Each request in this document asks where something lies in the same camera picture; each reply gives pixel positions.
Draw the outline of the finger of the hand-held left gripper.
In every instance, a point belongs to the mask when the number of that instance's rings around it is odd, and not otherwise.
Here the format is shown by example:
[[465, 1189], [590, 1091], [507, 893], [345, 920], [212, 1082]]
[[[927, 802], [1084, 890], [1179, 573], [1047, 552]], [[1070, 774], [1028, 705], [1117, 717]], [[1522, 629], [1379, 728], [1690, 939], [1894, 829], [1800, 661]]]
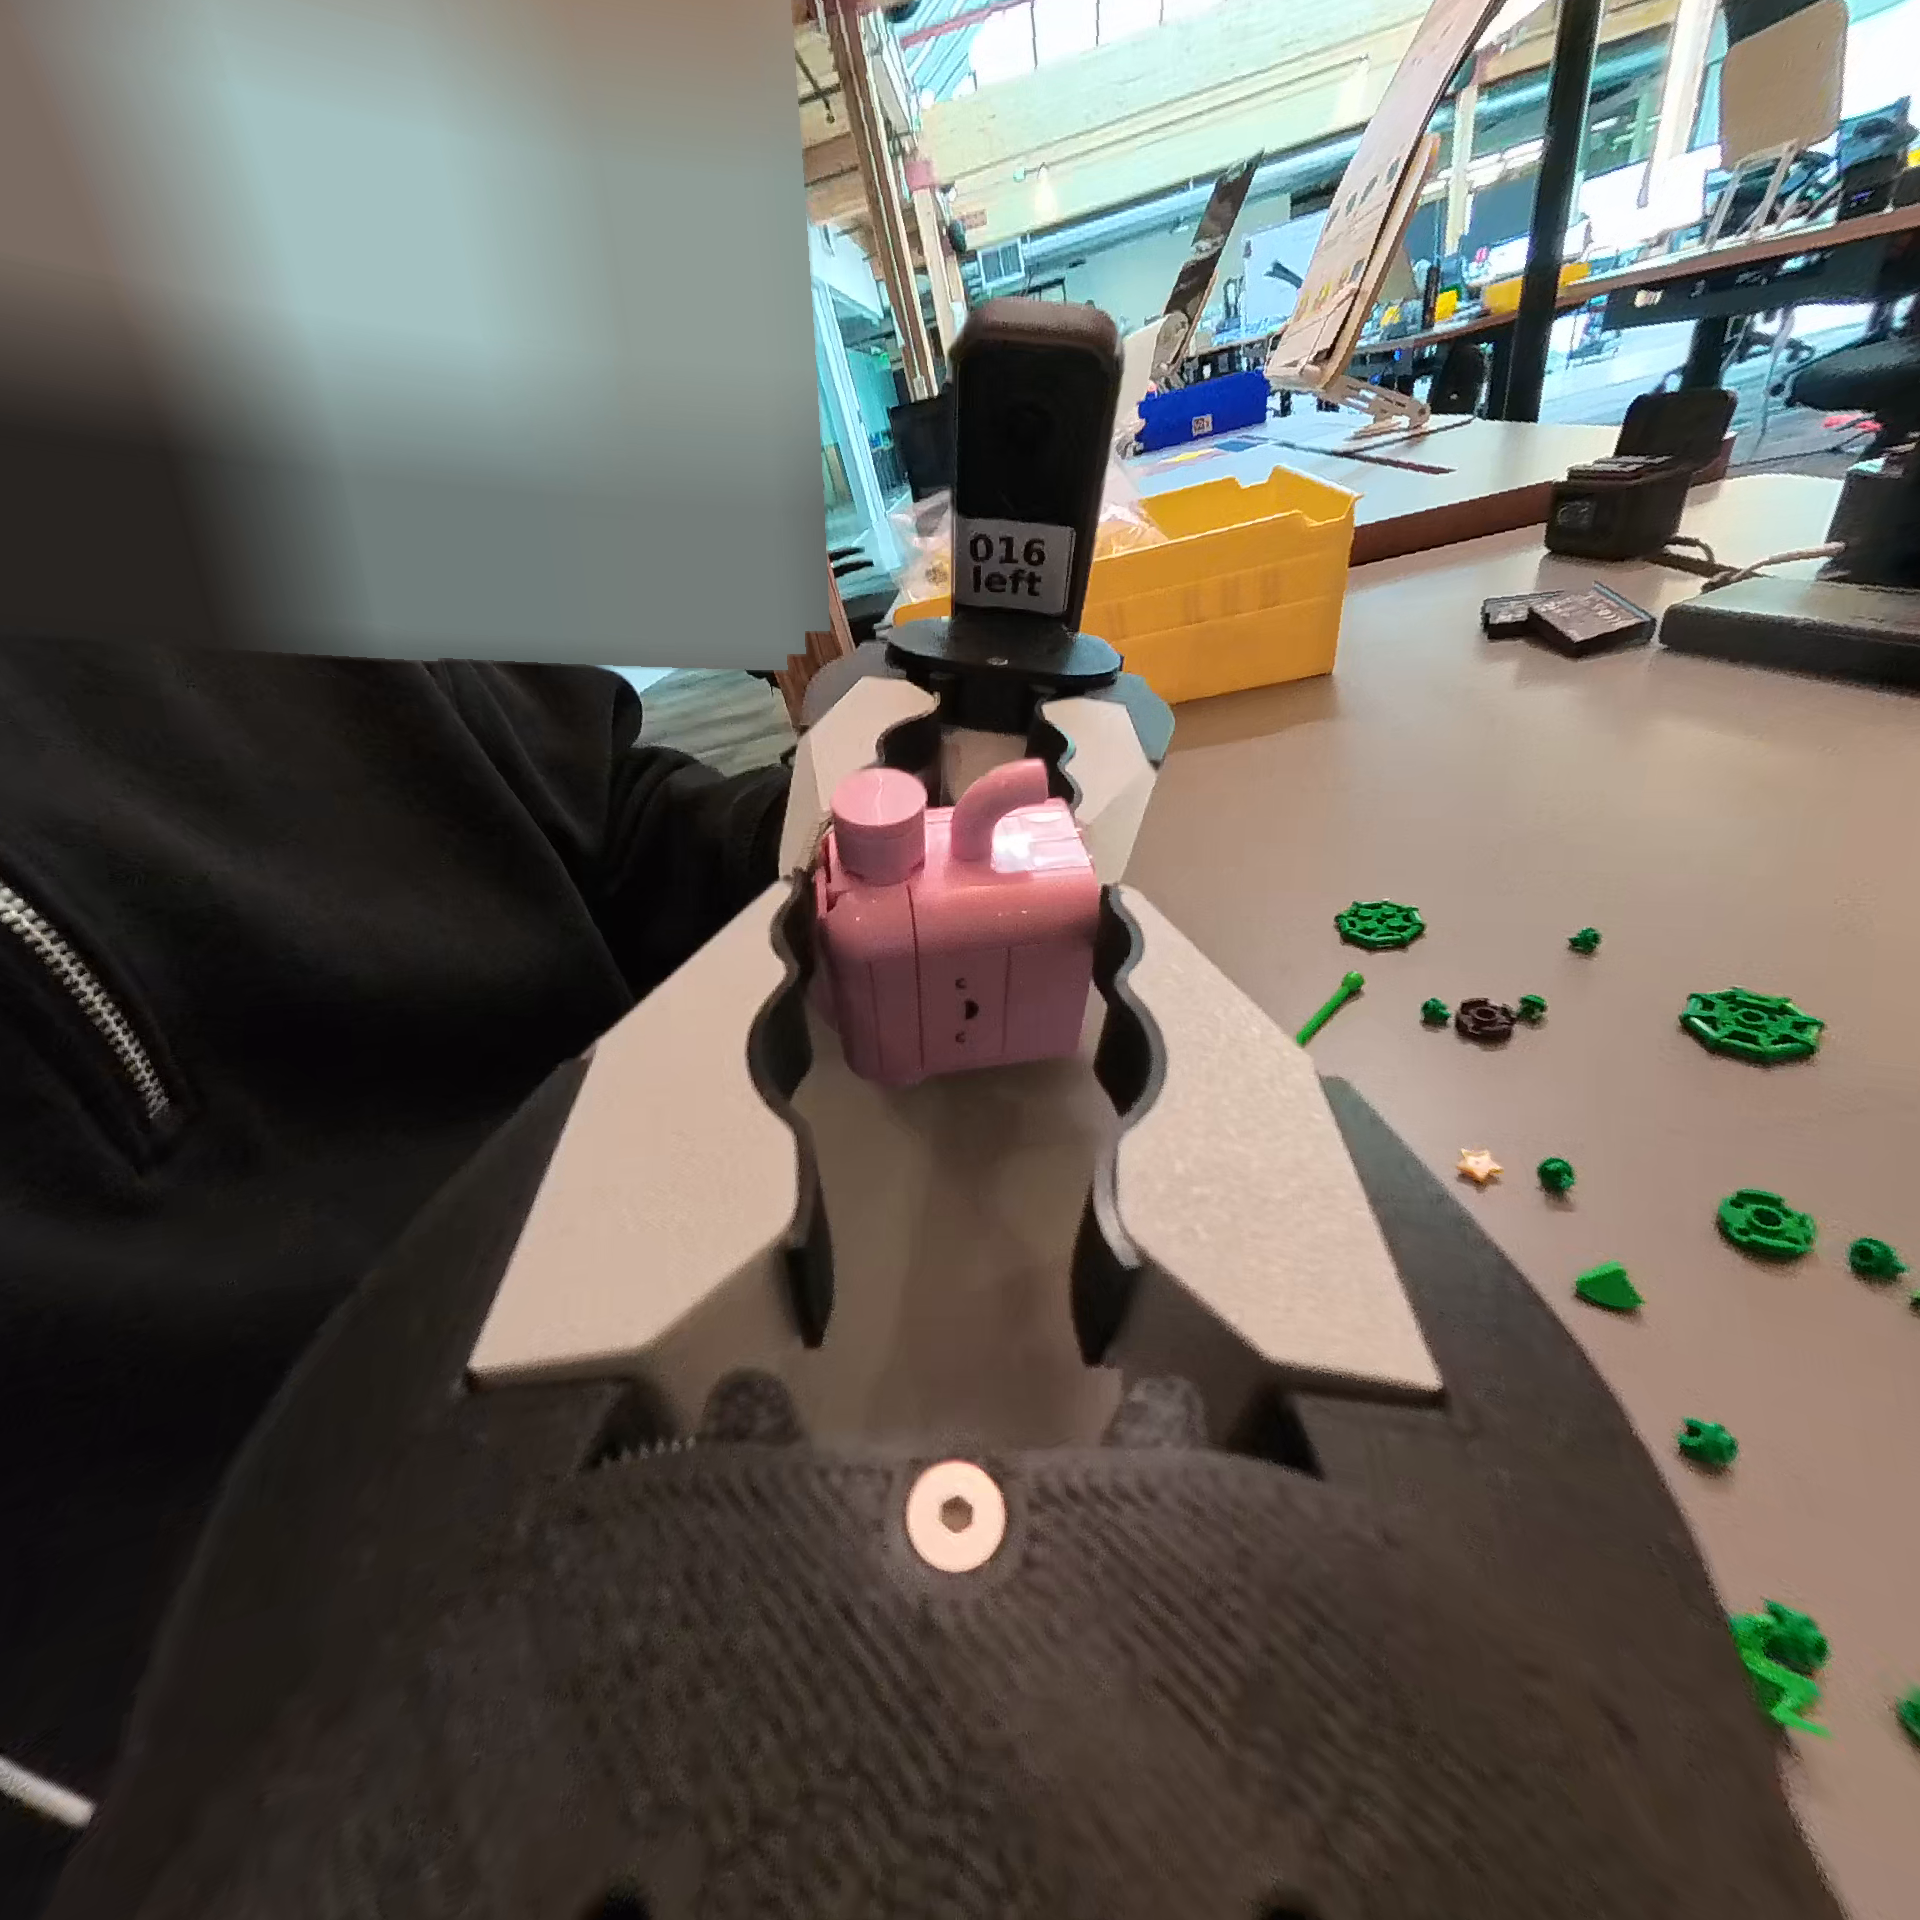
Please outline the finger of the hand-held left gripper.
[[912, 774], [928, 797], [942, 752], [942, 707], [909, 680], [856, 680], [807, 725], [791, 763], [780, 874], [812, 870], [841, 781], [872, 768]]
[[1110, 693], [1047, 701], [1030, 743], [1047, 761], [1101, 886], [1122, 885], [1163, 761], [1163, 711], [1141, 730], [1133, 707]]

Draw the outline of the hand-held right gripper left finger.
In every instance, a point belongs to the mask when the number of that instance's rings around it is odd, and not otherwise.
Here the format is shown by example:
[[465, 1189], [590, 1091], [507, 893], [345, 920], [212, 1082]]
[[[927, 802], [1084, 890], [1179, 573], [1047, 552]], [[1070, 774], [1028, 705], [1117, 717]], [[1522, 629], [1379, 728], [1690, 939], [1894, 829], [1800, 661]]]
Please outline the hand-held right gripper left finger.
[[592, 1046], [473, 1385], [617, 1383], [694, 1428], [721, 1380], [823, 1343], [835, 1248], [793, 1111], [812, 935], [810, 885], [770, 886]]

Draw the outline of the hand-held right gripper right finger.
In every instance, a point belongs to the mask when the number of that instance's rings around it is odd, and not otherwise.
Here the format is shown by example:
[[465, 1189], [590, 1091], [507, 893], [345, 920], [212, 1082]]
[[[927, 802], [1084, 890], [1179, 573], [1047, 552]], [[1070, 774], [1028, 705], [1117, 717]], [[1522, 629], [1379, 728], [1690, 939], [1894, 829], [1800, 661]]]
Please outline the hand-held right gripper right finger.
[[1136, 886], [1094, 945], [1112, 1109], [1070, 1254], [1070, 1332], [1117, 1380], [1186, 1380], [1207, 1437], [1292, 1398], [1447, 1389], [1308, 1052]]

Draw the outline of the pink toy brick body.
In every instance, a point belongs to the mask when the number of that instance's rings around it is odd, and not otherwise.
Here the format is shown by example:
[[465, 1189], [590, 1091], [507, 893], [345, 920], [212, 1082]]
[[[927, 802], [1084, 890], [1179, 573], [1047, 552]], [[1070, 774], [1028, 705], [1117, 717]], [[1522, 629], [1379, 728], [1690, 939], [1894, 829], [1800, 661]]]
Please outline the pink toy brick body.
[[817, 854], [820, 1007], [881, 1087], [1050, 1061], [1081, 1038], [1102, 885], [1040, 757], [954, 804], [891, 768], [835, 788]]

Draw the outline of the person's left forearm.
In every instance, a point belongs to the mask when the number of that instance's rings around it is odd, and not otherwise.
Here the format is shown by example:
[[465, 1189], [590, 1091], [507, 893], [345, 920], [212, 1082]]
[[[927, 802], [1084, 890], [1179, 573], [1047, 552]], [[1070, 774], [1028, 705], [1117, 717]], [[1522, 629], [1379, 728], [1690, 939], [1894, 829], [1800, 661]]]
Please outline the person's left forearm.
[[781, 874], [791, 761], [725, 774], [639, 737], [639, 695], [615, 680], [608, 810], [590, 915], [645, 997]]

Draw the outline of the blue storage bin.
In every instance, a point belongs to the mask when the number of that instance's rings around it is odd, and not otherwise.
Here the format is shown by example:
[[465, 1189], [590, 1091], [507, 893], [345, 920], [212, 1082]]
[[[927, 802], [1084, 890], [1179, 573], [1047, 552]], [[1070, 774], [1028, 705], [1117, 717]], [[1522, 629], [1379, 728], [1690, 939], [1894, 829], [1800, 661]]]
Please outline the blue storage bin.
[[1270, 385], [1259, 368], [1151, 391], [1138, 402], [1136, 451], [1152, 453], [1253, 428], [1264, 425], [1268, 408]]

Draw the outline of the yellow plastic bin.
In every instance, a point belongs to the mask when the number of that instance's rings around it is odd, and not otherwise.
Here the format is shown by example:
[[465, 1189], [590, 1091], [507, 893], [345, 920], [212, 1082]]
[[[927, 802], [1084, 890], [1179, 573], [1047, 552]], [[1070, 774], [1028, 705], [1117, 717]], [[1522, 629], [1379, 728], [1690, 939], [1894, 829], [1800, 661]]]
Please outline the yellow plastic bin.
[[949, 583], [975, 611], [1039, 614], [1090, 563], [1079, 629], [1167, 705], [1330, 676], [1338, 656], [1356, 494], [1273, 471], [1216, 478], [1141, 503], [1136, 532], [1099, 559], [1084, 527], [960, 524], [928, 585], [898, 593], [891, 625], [949, 614]]

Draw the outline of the leaning dark panel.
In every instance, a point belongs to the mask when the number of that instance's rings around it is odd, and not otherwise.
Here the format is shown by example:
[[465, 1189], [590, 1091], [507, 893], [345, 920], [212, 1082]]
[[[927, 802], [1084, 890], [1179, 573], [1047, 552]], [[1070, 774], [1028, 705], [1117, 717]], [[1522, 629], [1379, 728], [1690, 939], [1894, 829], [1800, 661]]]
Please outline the leaning dark panel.
[[1253, 153], [1250, 158], [1228, 168], [1212, 183], [1211, 200], [1192, 232], [1187, 254], [1171, 284], [1163, 321], [1156, 334], [1152, 382], [1160, 386], [1177, 385], [1177, 375], [1187, 359], [1187, 346], [1192, 344], [1192, 334], [1202, 320], [1207, 299], [1212, 296], [1221, 256], [1230, 244], [1234, 223], [1245, 210], [1245, 200], [1263, 168], [1263, 161], [1263, 153]]

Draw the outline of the leaning printed board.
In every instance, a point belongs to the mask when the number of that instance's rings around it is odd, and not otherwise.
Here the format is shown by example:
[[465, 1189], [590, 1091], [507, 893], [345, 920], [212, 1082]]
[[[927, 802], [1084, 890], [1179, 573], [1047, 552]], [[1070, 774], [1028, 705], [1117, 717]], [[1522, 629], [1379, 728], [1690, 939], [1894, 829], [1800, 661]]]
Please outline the leaning printed board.
[[1275, 393], [1365, 413], [1350, 446], [1426, 432], [1426, 405], [1350, 367], [1436, 158], [1432, 118], [1498, 2], [1433, 2], [1379, 100], [1328, 210], [1304, 284], [1264, 363]]

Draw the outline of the grey wooden-edged table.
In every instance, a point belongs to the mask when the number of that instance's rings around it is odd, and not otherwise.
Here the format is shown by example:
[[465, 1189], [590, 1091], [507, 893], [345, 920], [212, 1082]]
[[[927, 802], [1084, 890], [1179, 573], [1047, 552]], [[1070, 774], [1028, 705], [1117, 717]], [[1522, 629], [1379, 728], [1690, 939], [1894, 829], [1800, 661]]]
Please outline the grey wooden-edged table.
[[1354, 427], [1350, 413], [1292, 413], [1128, 469], [1148, 499], [1224, 476], [1258, 486], [1275, 469], [1340, 486], [1356, 495], [1351, 566], [1370, 566], [1539, 529], [1563, 474], [1608, 458], [1619, 438], [1615, 427], [1477, 416], [1440, 416], [1416, 438], [1356, 441]]

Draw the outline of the person's black jacket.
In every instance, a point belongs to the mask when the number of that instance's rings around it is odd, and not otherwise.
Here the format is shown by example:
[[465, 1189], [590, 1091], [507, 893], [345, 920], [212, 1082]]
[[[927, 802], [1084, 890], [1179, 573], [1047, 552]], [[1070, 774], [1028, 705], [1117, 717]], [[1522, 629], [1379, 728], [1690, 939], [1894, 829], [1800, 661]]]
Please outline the person's black jacket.
[[99, 1798], [227, 1462], [624, 979], [599, 669], [4, 642], [4, 1762]]

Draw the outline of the black pole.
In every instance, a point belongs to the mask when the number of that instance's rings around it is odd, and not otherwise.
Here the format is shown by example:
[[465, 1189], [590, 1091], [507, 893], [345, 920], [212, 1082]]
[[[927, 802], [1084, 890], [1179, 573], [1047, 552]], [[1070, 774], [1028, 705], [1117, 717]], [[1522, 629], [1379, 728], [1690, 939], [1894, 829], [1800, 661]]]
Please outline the black pole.
[[1539, 180], [1528, 218], [1522, 299], [1507, 342], [1502, 422], [1539, 422], [1549, 340], [1562, 291], [1565, 232], [1587, 144], [1602, 2], [1562, 2], [1554, 24]]

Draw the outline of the wooden office desk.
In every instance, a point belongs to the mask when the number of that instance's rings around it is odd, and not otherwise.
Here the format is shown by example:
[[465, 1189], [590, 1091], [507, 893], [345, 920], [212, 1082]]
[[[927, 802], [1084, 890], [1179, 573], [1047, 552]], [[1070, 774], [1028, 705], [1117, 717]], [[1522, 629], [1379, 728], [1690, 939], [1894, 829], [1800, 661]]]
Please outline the wooden office desk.
[[1756, 236], [1645, 256], [1614, 274], [1588, 274], [1555, 290], [1554, 314], [1623, 299], [1615, 327], [1681, 324], [1706, 302], [1726, 314], [1792, 304], [1874, 299], [1883, 281], [1907, 270], [1918, 205], [1851, 223], [1777, 224]]

